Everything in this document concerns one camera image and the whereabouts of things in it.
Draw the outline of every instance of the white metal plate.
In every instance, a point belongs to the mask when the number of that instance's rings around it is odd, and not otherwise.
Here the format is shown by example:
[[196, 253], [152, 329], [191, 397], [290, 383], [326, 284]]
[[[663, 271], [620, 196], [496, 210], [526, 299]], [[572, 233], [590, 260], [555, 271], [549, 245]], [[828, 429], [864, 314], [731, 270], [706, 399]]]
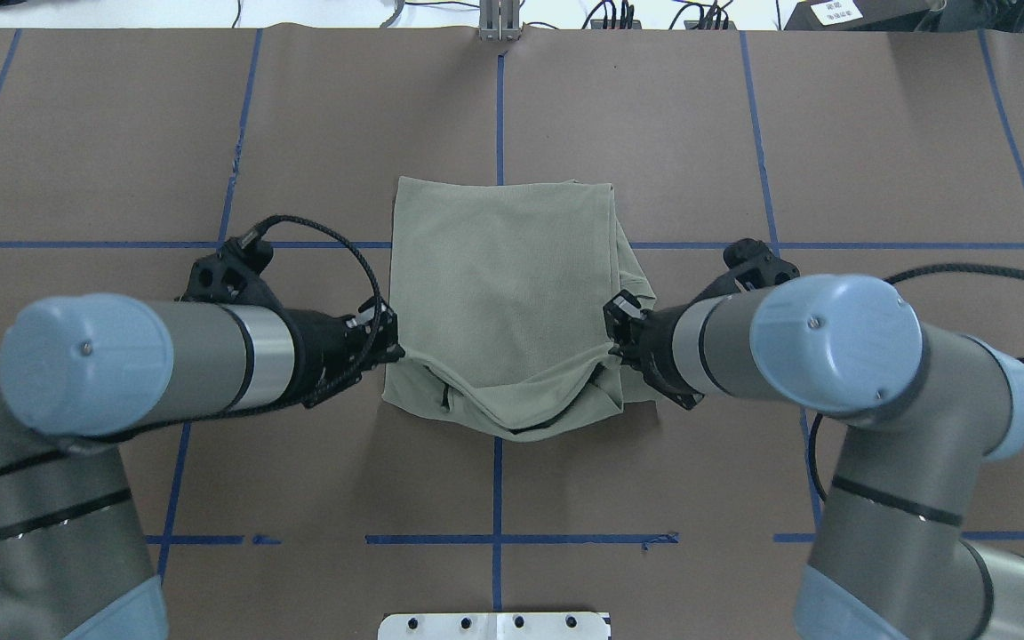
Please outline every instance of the white metal plate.
[[378, 640], [610, 640], [609, 614], [395, 614], [383, 620]]

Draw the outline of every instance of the folded towel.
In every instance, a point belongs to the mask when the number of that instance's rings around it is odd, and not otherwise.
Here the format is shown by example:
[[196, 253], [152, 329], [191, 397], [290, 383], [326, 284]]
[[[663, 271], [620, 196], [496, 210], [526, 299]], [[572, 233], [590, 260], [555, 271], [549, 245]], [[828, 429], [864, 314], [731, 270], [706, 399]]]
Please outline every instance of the folded towel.
[[621, 288], [654, 302], [612, 185], [401, 178], [389, 297], [407, 355], [387, 366], [382, 397], [512, 441], [651, 400], [608, 353], [602, 307]]

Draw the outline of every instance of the sage green fabric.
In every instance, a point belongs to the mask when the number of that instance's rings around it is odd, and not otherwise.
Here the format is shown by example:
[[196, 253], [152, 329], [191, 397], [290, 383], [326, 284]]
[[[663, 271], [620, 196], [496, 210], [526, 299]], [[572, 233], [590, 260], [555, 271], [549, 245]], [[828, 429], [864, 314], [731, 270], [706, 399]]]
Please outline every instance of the sage green fabric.
[[608, 353], [602, 307], [621, 288], [654, 302], [612, 185], [401, 178], [389, 297], [407, 355], [387, 366], [382, 397], [512, 441], [653, 400]]

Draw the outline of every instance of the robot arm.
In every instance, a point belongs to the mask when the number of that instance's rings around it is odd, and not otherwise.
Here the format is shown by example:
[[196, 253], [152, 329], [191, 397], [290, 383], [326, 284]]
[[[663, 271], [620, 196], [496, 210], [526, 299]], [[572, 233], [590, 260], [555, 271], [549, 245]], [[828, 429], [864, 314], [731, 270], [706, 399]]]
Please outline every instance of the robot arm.
[[850, 425], [802, 581], [802, 637], [1024, 639], [1023, 556], [959, 539], [980, 464], [1024, 446], [1024, 365], [922, 325], [866, 275], [654, 312], [623, 292], [604, 311], [625, 364], [679, 404], [787, 400]]
[[185, 302], [40, 300], [5, 335], [0, 469], [45, 463], [0, 477], [0, 639], [167, 637], [113, 442], [176, 421], [310, 407], [401, 356], [389, 307], [369, 331], [374, 299], [338, 317], [283, 307], [259, 279], [271, 247], [248, 236], [195, 264]]

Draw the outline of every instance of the light blue joint cap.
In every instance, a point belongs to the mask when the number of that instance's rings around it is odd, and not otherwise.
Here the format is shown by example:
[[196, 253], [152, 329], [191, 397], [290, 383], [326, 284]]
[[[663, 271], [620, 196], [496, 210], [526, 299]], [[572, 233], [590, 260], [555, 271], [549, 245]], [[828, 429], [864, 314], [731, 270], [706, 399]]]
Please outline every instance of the light blue joint cap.
[[757, 368], [784, 397], [846, 415], [903, 393], [923, 360], [923, 328], [899, 292], [870, 275], [805, 275], [761, 300]]
[[793, 618], [805, 640], [906, 640], [878, 612], [808, 564]]
[[0, 386], [22, 424], [100, 436], [135, 424], [172, 377], [172, 337], [145, 303], [93, 294], [22, 309], [3, 339]]
[[166, 640], [168, 618], [154, 575], [85, 621], [65, 640]]
[[976, 341], [994, 356], [1011, 387], [1011, 425], [1007, 430], [1007, 437], [987, 455], [988, 462], [1005, 461], [1024, 449], [1024, 365], [1013, 355], [1007, 355], [974, 336], [967, 338]]

